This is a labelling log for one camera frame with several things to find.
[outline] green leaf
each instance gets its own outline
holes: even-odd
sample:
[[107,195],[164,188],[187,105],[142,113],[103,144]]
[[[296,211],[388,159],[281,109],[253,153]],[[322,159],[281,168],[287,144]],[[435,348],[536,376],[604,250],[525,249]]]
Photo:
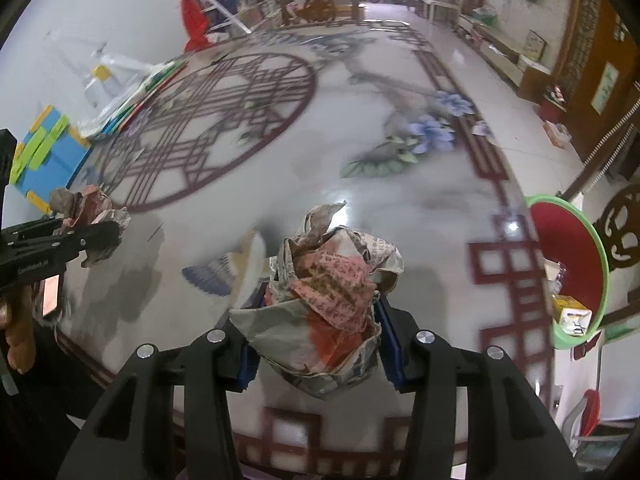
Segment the green leaf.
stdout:
[[404,171],[404,164],[402,162],[400,162],[399,160],[390,160],[386,163],[386,166],[393,172],[393,173],[402,173]]
[[342,171],[340,172],[340,177],[351,178],[353,176],[357,176],[362,172],[362,167],[363,167],[363,163],[360,162],[359,160],[350,162],[349,164],[347,164],[342,168]]
[[416,156],[411,152],[398,153],[398,158],[408,164],[415,164],[416,162],[418,162]]
[[389,176],[391,174],[391,169],[388,167],[387,162],[380,162],[378,164],[378,175],[377,176]]
[[368,178],[374,178],[378,175],[378,172],[376,171],[376,165],[373,162],[368,162],[364,164],[364,167],[362,168],[362,173],[364,174],[364,176]]

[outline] blue gripper pad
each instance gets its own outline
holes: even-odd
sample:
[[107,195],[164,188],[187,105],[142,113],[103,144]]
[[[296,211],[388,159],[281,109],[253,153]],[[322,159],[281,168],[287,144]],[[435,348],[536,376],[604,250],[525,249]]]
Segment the blue gripper pad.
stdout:
[[415,391],[425,377],[426,362],[412,349],[412,340],[419,330],[414,317],[391,307],[382,293],[373,305],[373,312],[382,327],[378,354],[387,380],[401,393]]
[[[254,300],[252,301],[252,308],[260,308],[265,306],[264,303],[264,291],[267,288],[267,283],[263,283],[258,291],[255,293]],[[233,330],[238,330],[230,320],[226,322],[226,325],[231,325]],[[234,385],[231,391],[242,392],[246,390],[249,386],[249,383],[255,379],[256,374],[258,373],[258,366],[260,365],[260,355],[258,352],[254,350],[254,348],[249,345],[244,337],[242,338],[244,341],[242,342],[239,354],[239,363],[238,363],[238,374],[236,375],[236,384]]]

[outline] blue flower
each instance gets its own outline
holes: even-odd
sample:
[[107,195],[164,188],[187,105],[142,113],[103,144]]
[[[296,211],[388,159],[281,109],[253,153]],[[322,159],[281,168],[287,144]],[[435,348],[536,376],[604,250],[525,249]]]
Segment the blue flower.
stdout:
[[453,150],[453,129],[430,115],[418,118],[417,123],[409,124],[409,131],[417,140],[414,153],[426,153],[430,149],[438,152]]
[[471,103],[463,99],[460,94],[449,94],[448,92],[439,91],[437,95],[437,103],[454,117],[474,113]]

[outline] finger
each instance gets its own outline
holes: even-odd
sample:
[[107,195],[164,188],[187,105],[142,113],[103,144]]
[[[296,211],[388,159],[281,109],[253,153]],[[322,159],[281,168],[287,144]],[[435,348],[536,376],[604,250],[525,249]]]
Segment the finger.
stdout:
[[8,306],[12,319],[4,329],[4,336],[9,346],[16,346],[28,338],[33,338],[31,287],[22,287],[22,290],[12,294]]
[[7,363],[20,375],[24,375],[33,367],[36,361],[36,345],[33,338],[12,346],[6,353]]

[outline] cardboard box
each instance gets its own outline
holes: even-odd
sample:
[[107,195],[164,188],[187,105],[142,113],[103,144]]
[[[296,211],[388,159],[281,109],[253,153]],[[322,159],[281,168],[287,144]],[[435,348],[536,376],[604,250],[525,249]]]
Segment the cardboard box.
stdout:
[[564,124],[553,124],[549,121],[545,121],[542,127],[545,129],[546,136],[556,148],[562,148],[563,150],[571,142],[571,135],[564,127]]
[[583,336],[591,322],[591,310],[571,296],[554,296],[553,317],[563,332]]

